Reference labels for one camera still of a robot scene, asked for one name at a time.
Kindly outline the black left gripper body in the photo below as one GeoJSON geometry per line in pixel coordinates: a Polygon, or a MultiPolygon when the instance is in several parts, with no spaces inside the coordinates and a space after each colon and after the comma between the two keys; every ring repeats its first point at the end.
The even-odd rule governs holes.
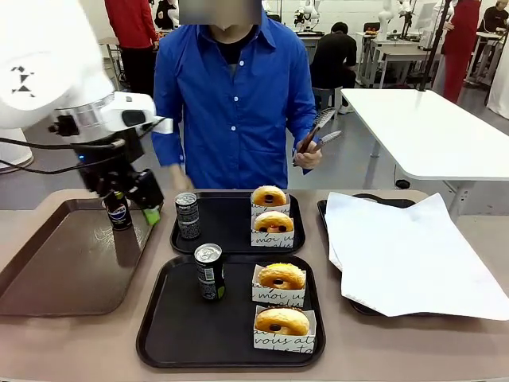
{"type": "Polygon", "coordinates": [[[79,168],[86,188],[99,197],[106,192],[119,191],[140,209],[161,205],[164,196],[150,169],[137,171],[125,158],[108,158],[79,168]]]}

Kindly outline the metal tongs with brown handles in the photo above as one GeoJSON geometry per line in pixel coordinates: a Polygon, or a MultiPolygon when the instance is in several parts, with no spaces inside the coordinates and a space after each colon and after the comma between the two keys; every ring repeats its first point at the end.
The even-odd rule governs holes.
{"type": "MultiPolygon", "coordinates": [[[[309,144],[312,142],[312,141],[315,141],[315,135],[317,134],[317,132],[336,114],[336,110],[331,107],[331,108],[327,108],[327,109],[324,109],[322,112],[318,113],[318,115],[315,117],[314,121],[313,121],[313,124],[311,126],[311,131],[308,133],[307,137],[304,138],[302,141],[301,141],[301,146],[299,148],[299,153],[304,153],[306,152],[309,144]]],[[[334,138],[337,138],[338,136],[340,135],[340,132],[335,132],[335,133],[331,133],[331,134],[327,134],[325,136],[325,138],[320,138],[318,140],[317,143],[317,146],[316,148],[317,149],[321,149],[322,146],[325,144],[325,143],[328,143],[328,142],[331,142],[334,138]]]]}

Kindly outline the person's right hand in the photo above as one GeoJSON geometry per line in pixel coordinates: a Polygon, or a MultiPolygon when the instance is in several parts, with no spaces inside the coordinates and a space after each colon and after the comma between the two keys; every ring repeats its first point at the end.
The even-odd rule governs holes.
{"type": "Polygon", "coordinates": [[[173,189],[187,192],[194,189],[191,179],[181,164],[173,164],[168,167],[173,189]]]}

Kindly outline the bystander in red top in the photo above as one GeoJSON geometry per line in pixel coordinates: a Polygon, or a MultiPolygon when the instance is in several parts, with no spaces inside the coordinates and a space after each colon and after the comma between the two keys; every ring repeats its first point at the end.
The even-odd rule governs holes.
{"type": "Polygon", "coordinates": [[[153,96],[155,46],[148,0],[104,0],[107,16],[119,41],[127,83],[133,93],[153,96]]]}

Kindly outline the bystander in black shirt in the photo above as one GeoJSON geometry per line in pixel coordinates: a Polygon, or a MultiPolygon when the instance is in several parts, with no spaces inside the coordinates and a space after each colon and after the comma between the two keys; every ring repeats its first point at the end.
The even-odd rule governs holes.
{"type": "Polygon", "coordinates": [[[481,19],[479,32],[495,33],[498,28],[506,28],[509,13],[497,6],[489,7],[485,10],[484,16],[481,19]]]}

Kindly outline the donut in box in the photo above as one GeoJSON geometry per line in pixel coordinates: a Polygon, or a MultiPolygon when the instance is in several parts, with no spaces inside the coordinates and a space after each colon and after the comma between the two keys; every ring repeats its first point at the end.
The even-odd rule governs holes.
{"type": "Polygon", "coordinates": [[[260,232],[255,229],[255,219],[251,221],[251,246],[291,248],[295,230],[280,233],[260,232]]]}
{"type": "Polygon", "coordinates": [[[253,302],[261,302],[276,306],[290,306],[302,308],[305,301],[305,287],[302,290],[280,290],[261,286],[258,283],[258,273],[264,268],[256,264],[251,280],[251,299],[253,302]]]}
{"type": "Polygon", "coordinates": [[[291,200],[288,193],[286,193],[285,196],[286,203],[280,206],[261,206],[251,202],[251,219],[256,218],[264,212],[281,212],[288,216],[290,213],[291,200]]]}
{"type": "MultiPolygon", "coordinates": [[[[255,318],[261,311],[269,308],[289,308],[289,307],[256,306],[255,318]]],[[[253,327],[254,347],[256,349],[269,349],[292,353],[303,353],[303,354],[312,353],[317,342],[317,320],[313,310],[300,310],[300,311],[304,313],[304,315],[309,319],[310,322],[310,328],[307,335],[288,336],[276,333],[267,333],[257,330],[254,324],[253,327]]]]}

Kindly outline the bystander in red dress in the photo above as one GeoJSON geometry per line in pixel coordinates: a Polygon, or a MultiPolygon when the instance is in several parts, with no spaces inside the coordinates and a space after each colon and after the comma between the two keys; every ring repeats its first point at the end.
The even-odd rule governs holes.
{"type": "Polygon", "coordinates": [[[476,43],[480,0],[458,0],[442,46],[445,59],[442,96],[456,103],[476,43]]]}

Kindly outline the person in blue shirt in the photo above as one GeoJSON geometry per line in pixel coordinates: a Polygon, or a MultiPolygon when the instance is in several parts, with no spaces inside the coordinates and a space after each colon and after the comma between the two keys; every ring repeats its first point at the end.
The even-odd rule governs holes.
{"type": "Polygon", "coordinates": [[[153,99],[180,131],[194,189],[285,188],[289,132],[311,129],[316,116],[303,42],[262,0],[178,2],[153,99]]]}

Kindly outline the person's right forearm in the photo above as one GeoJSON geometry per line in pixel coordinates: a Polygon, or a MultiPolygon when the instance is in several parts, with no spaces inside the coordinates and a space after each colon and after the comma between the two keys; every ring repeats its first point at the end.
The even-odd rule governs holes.
{"type": "Polygon", "coordinates": [[[185,163],[179,130],[171,134],[153,132],[151,140],[157,160],[162,167],[181,166],[185,163]]]}

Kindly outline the donut in box nearest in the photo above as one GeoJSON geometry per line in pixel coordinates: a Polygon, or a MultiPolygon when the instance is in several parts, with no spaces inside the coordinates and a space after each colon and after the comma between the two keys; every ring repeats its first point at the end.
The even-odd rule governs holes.
{"type": "MultiPolygon", "coordinates": [[[[261,311],[269,308],[289,308],[289,307],[256,306],[255,318],[261,311]]],[[[254,347],[256,349],[269,349],[292,353],[303,353],[303,354],[312,353],[317,342],[317,320],[313,310],[300,310],[300,311],[304,313],[304,315],[309,319],[310,322],[310,328],[307,335],[288,336],[276,333],[267,333],[257,330],[254,324],[253,327],[254,347]]]]}

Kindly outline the white table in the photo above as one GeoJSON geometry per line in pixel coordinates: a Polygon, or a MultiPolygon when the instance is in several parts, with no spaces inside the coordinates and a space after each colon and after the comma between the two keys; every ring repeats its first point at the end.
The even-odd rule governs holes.
{"type": "Polygon", "coordinates": [[[509,181],[509,136],[432,91],[355,88],[342,92],[375,139],[364,189],[380,150],[410,178],[458,182],[449,215],[456,220],[480,181],[509,181]]]}

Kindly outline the donut in box far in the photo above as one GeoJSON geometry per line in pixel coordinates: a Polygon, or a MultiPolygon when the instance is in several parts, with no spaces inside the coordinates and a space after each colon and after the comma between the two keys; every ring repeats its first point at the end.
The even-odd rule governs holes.
{"type": "Polygon", "coordinates": [[[251,219],[256,218],[264,212],[281,212],[288,216],[290,213],[291,200],[288,193],[286,193],[285,196],[286,203],[280,206],[261,206],[251,202],[251,219]]]}

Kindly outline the black stand pole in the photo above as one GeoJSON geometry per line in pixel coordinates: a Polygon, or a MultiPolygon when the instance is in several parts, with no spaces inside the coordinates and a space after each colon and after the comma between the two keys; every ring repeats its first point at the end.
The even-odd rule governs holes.
{"type": "Polygon", "coordinates": [[[429,82],[429,75],[435,61],[439,43],[441,42],[445,23],[452,17],[457,0],[433,0],[422,8],[421,16],[425,15],[419,49],[425,53],[422,64],[421,80],[418,90],[423,92],[429,82]]]}

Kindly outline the person's left forearm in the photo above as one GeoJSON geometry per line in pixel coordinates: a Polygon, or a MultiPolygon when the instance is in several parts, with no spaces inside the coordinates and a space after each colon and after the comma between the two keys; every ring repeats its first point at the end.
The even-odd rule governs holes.
{"type": "MultiPolygon", "coordinates": [[[[292,136],[292,141],[287,140],[288,149],[288,167],[294,170],[300,170],[302,174],[305,176],[310,173],[312,170],[303,170],[301,167],[296,167],[293,165],[293,157],[296,153],[299,153],[299,148],[301,146],[301,141],[307,137],[308,133],[311,131],[310,128],[304,129],[303,131],[299,131],[296,134],[293,134],[291,131],[289,134],[292,136]]],[[[312,141],[306,151],[310,151],[311,149],[321,150],[316,148],[317,143],[312,141]]]]}

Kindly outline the black Pepsi can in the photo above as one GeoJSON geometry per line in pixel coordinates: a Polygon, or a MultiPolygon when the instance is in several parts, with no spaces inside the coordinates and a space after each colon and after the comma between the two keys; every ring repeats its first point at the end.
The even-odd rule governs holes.
{"type": "Polygon", "coordinates": [[[104,204],[111,226],[116,231],[128,229],[132,225],[128,200],[123,193],[114,191],[112,201],[104,204]]]}
{"type": "Polygon", "coordinates": [[[184,192],[175,197],[177,224],[183,239],[193,240],[200,235],[198,200],[195,193],[184,192]]]}
{"type": "Polygon", "coordinates": [[[221,247],[218,244],[202,244],[195,250],[194,259],[202,297],[220,300],[225,293],[221,247]]]}

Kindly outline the brown plastic tray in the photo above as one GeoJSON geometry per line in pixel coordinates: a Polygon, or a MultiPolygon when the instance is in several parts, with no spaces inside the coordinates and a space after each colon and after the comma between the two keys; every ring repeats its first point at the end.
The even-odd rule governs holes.
{"type": "Polygon", "coordinates": [[[76,317],[114,311],[152,232],[142,210],[116,231],[99,199],[66,200],[0,271],[0,317],[76,317]]]}

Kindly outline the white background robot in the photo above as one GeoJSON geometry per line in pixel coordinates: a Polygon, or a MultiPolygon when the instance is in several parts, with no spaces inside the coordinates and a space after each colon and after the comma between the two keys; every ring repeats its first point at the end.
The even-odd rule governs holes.
{"type": "Polygon", "coordinates": [[[293,15],[294,26],[299,32],[313,31],[320,20],[319,7],[321,0],[305,0],[293,15]]]}

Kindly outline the seated bystander in black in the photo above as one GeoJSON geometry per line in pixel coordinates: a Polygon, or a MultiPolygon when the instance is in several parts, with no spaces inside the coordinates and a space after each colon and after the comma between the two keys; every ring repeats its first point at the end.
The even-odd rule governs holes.
{"type": "Polygon", "coordinates": [[[348,25],[336,22],[317,43],[310,65],[312,86],[322,89],[354,88],[357,44],[348,25]]]}

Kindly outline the grey workbench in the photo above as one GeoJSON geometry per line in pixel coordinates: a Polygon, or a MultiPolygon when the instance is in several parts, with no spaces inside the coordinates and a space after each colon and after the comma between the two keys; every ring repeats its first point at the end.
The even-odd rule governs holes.
{"type": "Polygon", "coordinates": [[[430,53],[411,41],[377,41],[374,35],[356,33],[360,44],[356,82],[363,88],[390,85],[389,69],[394,69],[394,84],[407,82],[412,69],[423,69],[430,53]]]}

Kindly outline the grey stool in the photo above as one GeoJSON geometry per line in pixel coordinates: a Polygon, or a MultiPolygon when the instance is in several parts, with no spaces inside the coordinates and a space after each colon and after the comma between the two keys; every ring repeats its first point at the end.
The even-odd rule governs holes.
{"type": "Polygon", "coordinates": [[[315,99],[315,108],[317,110],[317,113],[320,113],[324,109],[331,107],[333,107],[336,110],[336,113],[339,113],[342,101],[340,101],[339,105],[336,105],[336,90],[334,88],[327,89],[313,87],[313,95],[315,99]]]}

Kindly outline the person's left hand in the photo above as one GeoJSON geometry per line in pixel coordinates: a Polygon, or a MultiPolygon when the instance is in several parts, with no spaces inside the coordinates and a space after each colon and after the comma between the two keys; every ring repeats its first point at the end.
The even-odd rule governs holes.
{"type": "Polygon", "coordinates": [[[293,157],[293,165],[303,170],[313,170],[320,164],[321,159],[321,150],[311,149],[304,153],[296,153],[293,157]]]}

